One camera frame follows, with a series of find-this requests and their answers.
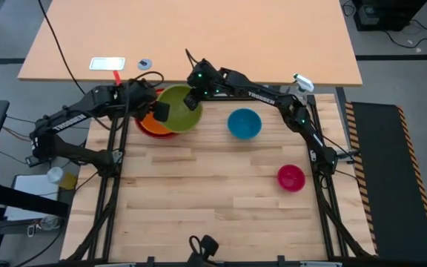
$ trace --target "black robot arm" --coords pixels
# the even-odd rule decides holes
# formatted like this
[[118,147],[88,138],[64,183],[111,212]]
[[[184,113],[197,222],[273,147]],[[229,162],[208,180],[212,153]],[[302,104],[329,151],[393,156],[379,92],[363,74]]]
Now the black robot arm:
[[97,86],[87,92],[77,103],[53,115],[37,120],[35,130],[30,134],[33,155],[38,159],[65,157],[73,162],[92,164],[100,175],[112,176],[116,171],[118,153],[112,151],[92,151],[72,145],[57,133],[89,118],[108,116],[134,116],[143,120],[150,111],[155,119],[165,121],[168,116],[167,104],[156,101],[156,89],[143,80],[128,80],[122,85]]
[[280,93],[248,80],[235,70],[220,68],[216,70],[210,62],[203,59],[197,62],[188,77],[191,92],[184,103],[193,110],[202,100],[216,93],[229,96],[249,96],[278,108],[286,126],[311,146],[316,157],[317,170],[323,174],[333,174],[337,166],[337,152],[317,136],[308,109],[295,95]]

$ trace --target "white card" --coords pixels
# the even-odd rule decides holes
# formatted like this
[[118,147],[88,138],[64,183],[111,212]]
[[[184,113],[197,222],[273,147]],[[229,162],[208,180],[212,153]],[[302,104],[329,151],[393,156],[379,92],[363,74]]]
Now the white card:
[[92,58],[90,62],[91,70],[123,70],[125,68],[125,58]]

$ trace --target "blue bowl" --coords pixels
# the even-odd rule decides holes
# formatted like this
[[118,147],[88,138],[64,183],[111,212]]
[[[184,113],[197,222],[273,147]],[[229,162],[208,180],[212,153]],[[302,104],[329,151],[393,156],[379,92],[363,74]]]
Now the blue bowl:
[[256,112],[240,108],[228,117],[228,130],[240,139],[251,139],[261,131],[261,119]]

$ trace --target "hazard tape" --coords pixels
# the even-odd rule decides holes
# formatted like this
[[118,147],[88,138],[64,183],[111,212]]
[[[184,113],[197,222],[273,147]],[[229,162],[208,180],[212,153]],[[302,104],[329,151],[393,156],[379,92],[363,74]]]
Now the hazard tape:
[[[347,116],[348,124],[348,137],[350,139],[351,147],[354,150],[359,151],[359,137],[357,135],[357,125],[355,124],[354,106],[347,102],[345,104],[345,113]],[[370,230],[371,241],[374,244],[375,253],[378,255],[377,241],[375,240],[374,224],[371,217],[370,202],[368,201],[367,182],[365,179],[365,173],[363,172],[362,157],[354,157],[355,177],[357,178],[357,184],[359,186],[360,197],[362,198],[363,210],[365,211],[365,217],[368,223],[368,230]]]
[[406,124],[405,113],[401,107],[398,107],[398,113],[400,114],[401,125],[403,127],[403,133],[405,134],[406,143],[408,145],[409,156],[413,162],[414,175],[416,177],[416,182],[421,194],[421,200],[423,201],[423,206],[426,212],[427,217],[427,195],[426,190],[424,189],[423,179],[421,178],[420,168],[418,167],[418,161],[416,155],[414,154],[413,143],[411,142],[411,137],[409,136],[408,125]]

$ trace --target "wooden table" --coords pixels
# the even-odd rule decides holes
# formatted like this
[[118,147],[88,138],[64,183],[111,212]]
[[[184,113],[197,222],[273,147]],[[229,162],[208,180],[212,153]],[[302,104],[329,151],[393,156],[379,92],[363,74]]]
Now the wooden table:
[[[345,147],[334,95],[316,99],[324,135]],[[210,234],[219,242],[215,260],[273,261],[279,254],[287,260],[325,260],[302,137],[286,128],[275,108],[261,102],[203,105],[196,129],[174,139],[152,139],[131,124],[110,262],[145,262],[147,256],[161,262],[186,261],[192,234]],[[254,140],[239,141],[227,129],[228,115],[240,107],[254,109],[262,119],[262,131]],[[108,131],[95,122],[90,129],[87,147],[106,148]],[[278,186],[276,173],[284,164],[298,165],[306,173],[300,192],[288,193]],[[345,163],[337,170],[354,173]],[[79,183],[95,171],[91,165],[82,167]],[[357,182],[343,174],[333,175],[333,180],[344,225],[373,253]],[[93,179],[76,193],[62,259],[73,253],[92,226],[99,186],[100,180]]]
[[[125,79],[151,59],[166,81],[185,82],[188,48],[267,85],[289,84],[294,73],[320,86],[362,84],[338,0],[53,0],[47,15],[80,81],[113,81],[89,64],[116,56],[126,58]],[[46,22],[19,78],[70,80]]]

